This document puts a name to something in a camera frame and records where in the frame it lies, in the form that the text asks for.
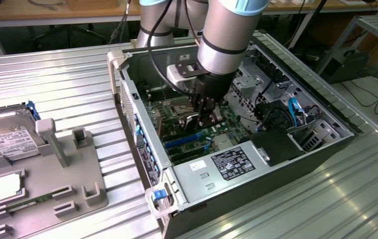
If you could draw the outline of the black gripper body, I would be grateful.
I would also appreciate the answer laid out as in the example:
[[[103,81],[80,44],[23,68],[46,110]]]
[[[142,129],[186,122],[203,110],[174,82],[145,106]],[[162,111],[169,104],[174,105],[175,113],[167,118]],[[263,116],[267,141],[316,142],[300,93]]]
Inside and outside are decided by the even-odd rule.
[[[197,76],[193,101],[198,103],[203,100],[219,103],[229,92],[234,78],[235,72],[225,75],[207,73]]]

